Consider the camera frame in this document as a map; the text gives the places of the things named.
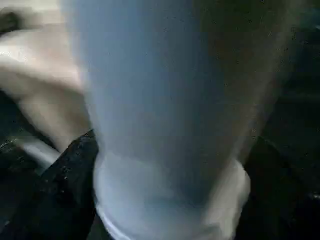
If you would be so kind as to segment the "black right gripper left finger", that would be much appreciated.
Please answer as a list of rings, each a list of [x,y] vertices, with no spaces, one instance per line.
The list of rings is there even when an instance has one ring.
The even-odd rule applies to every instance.
[[[93,168],[99,152],[90,130],[41,176],[15,216],[16,240],[85,240],[95,218]]]

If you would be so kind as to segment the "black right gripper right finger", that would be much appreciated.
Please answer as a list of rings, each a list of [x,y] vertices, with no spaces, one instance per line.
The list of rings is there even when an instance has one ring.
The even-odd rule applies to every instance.
[[[318,240],[320,175],[313,167],[260,137],[245,164],[251,192],[236,239]]]

